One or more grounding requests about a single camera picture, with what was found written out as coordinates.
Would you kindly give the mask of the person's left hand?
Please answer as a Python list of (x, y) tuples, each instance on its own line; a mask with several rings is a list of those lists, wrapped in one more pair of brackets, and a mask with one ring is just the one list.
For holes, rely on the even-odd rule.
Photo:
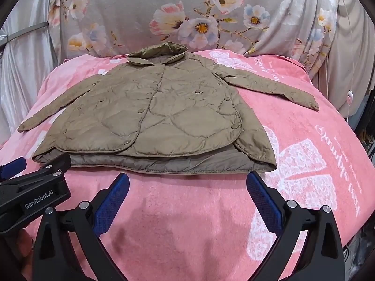
[(22, 265), (21, 273), (26, 280), (32, 280), (32, 260), (34, 241), (25, 229), (21, 229), (10, 239), (11, 251)]

